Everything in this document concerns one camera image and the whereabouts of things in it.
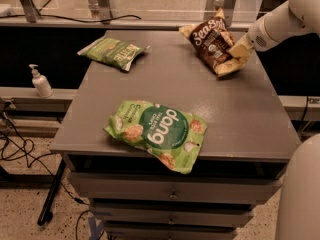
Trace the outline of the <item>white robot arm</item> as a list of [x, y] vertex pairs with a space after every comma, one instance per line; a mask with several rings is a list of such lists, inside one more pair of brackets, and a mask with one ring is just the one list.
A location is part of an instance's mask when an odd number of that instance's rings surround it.
[[[284, 40], [320, 32], [320, 0], [287, 0], [255, 23], [229, 53], [240, 60]], [[320, 240], [320, 135], [305, 140], [286, 168], [274, 240]]]

